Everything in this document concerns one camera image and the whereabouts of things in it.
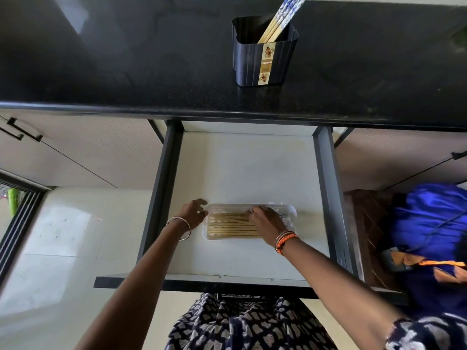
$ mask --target person's left arm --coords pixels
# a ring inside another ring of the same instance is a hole
[[[207,216],[202,199],[190,201],[178,216],[191,228]],[[85,332],[75,350],[141,349],[148,333],[167,269],[181,236],[188,231],[180,219],[163,228],[125,281]]]

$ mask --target label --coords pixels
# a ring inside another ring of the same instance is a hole
[[[268,84],[269,76],[272,68],[272,58],[274,58],[274,49],[276,43],[263,44],[263,53],[261,55],[260,76],[258,78],[258,86]]]

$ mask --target person's right arm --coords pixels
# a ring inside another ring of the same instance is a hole
[[[247,214],[265,242],[274,247],[277,236],[286,230],[279,215],[260,206]],[[384,348],[392,324],[404,314],[300,239],[285,242],[282,253],[361,350]]]

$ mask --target black granite countertop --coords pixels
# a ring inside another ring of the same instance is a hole
[[[231,20],[280,4],[1,0],[0,107],[467,130],[467,7],[307,1],[284,84],[240,88]]]

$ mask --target utensil holder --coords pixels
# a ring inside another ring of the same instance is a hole
[[[240,87],[284,81],[298,32],[289,23],[275,42],[258,44],[271,19],[267,16],[247,16],[232,20],[233,70]]]

